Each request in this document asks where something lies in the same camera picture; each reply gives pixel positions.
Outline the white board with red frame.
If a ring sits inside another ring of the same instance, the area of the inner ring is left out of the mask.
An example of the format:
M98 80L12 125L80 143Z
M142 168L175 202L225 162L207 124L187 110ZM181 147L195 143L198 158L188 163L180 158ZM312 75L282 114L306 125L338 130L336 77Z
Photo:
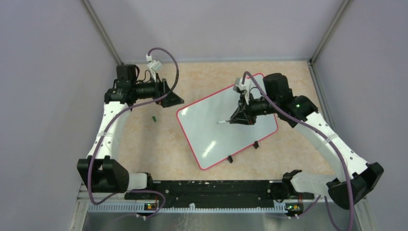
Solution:
M277 132L273 114L257 117L254 125L217 124L230 118L239 97L230 85L177 111L176 118L200 169L209 169Z

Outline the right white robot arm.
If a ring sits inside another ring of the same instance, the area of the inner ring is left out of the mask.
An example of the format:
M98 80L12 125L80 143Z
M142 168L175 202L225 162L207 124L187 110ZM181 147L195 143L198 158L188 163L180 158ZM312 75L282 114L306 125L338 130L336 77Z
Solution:
M317 106L306 96L295 96L281 73L265 76L259 84L250 73L236 79L239 94L230 124L254 125L258 116L275 114L304 136L333 169L333 175L293 170L282 177L284 198L313 193L331 199L349 210L377 185L384 169L356 154L330 127Z

